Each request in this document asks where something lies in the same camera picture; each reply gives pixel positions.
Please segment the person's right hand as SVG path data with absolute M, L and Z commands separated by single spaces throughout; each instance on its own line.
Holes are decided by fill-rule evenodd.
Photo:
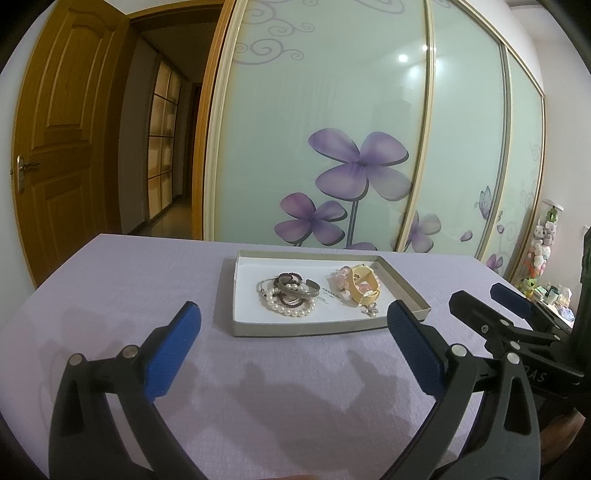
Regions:
M 590 478 L 590 421 L 580 412 L 554 419 L 540 439 L 541 479 Z

